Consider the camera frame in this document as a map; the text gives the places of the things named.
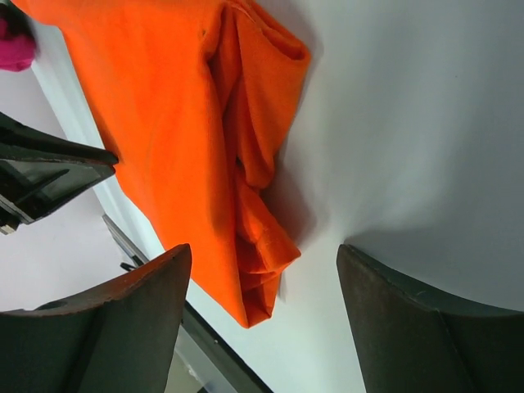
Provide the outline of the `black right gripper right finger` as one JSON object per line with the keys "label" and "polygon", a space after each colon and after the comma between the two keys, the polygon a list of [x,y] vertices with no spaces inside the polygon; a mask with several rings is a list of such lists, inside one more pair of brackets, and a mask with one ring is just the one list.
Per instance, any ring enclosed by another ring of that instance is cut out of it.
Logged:
{"label": "black right gripper right finger", "polygon": [[337,270],[368,392],[521,392],[523,313],[449,294],[341,245]]}

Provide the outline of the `orange t-shirt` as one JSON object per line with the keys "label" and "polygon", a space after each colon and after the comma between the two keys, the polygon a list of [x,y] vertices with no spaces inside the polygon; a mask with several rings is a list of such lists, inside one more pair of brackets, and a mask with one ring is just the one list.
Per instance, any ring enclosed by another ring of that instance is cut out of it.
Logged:
{"label": "orange t-shirt", "polygon": [[270,318],[300,251],[261,192],[309,49],[253,1],[19,1],[63,34],[124,194],[241,326]]}

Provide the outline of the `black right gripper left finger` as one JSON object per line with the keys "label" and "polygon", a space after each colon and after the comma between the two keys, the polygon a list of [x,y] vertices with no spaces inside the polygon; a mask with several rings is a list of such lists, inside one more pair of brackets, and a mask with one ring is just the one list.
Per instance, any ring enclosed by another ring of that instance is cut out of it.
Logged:
{"label": "black right gripper left finger", "polygon": [[1,314],[3,392],[162,392],[192,267],[183,244],[108,282]]}

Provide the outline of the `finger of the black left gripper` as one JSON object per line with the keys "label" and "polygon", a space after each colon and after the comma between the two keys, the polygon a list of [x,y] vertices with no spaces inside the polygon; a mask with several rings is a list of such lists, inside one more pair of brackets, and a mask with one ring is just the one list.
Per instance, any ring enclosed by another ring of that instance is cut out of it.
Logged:
{"label": "finger of the black left gripper", "polygon": [[71,142],[40,132],[1,113],[1,143],[45,153],[60,154],[116,165],[116,155],[105,149]]}
{"label": "finger of the black left gripper", "polygon": [[32,224],[113,176],[110,165],[1,161],[1,223]]}

